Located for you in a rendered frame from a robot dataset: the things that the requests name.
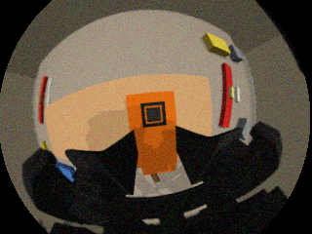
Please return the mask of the tan rectangular panel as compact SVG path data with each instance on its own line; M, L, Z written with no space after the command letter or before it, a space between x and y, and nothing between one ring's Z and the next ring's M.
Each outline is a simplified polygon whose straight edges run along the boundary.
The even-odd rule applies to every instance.
M179 128L212 136L212 103L208 78L187 74L145 74L89 86L46 106L48 139L54 155L66 149L104 151L130 132L126 95L175 91Z

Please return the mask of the blue shallow tray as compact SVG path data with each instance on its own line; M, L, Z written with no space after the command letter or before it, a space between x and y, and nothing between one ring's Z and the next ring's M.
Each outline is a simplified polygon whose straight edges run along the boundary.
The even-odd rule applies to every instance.
M66 178L71 179L71 182L73 182L73 178L71 178L74 175L75 169L74 167L71 167L71 165L62 164L59 161L56 161L56 168L58 168L59 171L63 173Z

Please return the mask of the red long bar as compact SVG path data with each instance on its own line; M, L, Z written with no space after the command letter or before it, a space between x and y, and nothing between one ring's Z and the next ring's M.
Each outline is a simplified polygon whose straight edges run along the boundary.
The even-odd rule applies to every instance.
M44 90L46 90L46 83L47 83L48 77L44 77L43 79L43 85L42 90L40 90L40 95L38 95L38 121L40 121L40 125L44 125L44 100L46 100L46 93L44 93Z
M218 124L222 128L229 128L231 112L233 112L233 98L234 98L234 89L233 89L233 78L231 78L231 66L227 65L226 62L222 64L222 107L221 107L221 116L219 116Z

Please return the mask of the brown wooden-handled awl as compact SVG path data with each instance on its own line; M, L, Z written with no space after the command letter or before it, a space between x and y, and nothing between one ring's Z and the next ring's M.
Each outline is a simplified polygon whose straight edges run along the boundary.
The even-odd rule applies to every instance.
M160 179L157 175L151 175L153 180L155 180L156 183L159 183L160 184Z

